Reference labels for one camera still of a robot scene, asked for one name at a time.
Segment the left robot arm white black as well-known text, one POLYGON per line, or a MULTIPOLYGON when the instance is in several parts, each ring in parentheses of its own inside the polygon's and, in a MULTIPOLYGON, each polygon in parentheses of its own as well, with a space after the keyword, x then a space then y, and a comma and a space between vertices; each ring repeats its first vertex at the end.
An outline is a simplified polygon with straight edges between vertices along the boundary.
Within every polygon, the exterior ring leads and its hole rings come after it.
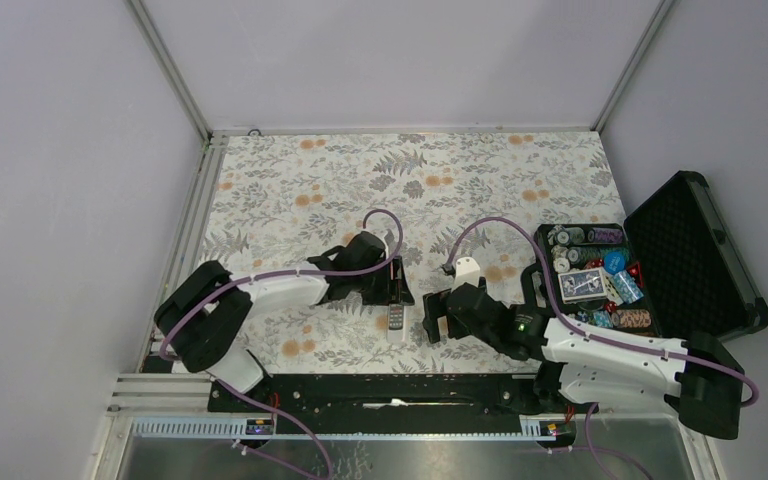
POLYGON ((246 320, 291 307, 341 301, 357 293, 365 306, 412 306, 403 261, 378 236, 363 231, 302 264, 235 280, 219 261, 201 264, 155 311, 162 354, 190 373, 207 373, 232 388, 248 411, 269 401, 265 369, 236 344, 246 320))

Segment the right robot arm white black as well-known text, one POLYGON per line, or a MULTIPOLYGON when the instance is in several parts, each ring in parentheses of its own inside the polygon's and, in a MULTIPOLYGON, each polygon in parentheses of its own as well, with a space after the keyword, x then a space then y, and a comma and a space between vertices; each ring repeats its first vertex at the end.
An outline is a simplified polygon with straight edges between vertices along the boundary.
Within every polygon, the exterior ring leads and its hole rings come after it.
POLYGON ((570 402, 664 411, 709 437, 739 434, 744 370, 707 333, 658 338, 562 321, 525 304, 507 306, 469 283, 424 295, 423 309, 432 343, 443 334, 472 337, 510 359, 540 362, 533 396, 543 410, 570 402))

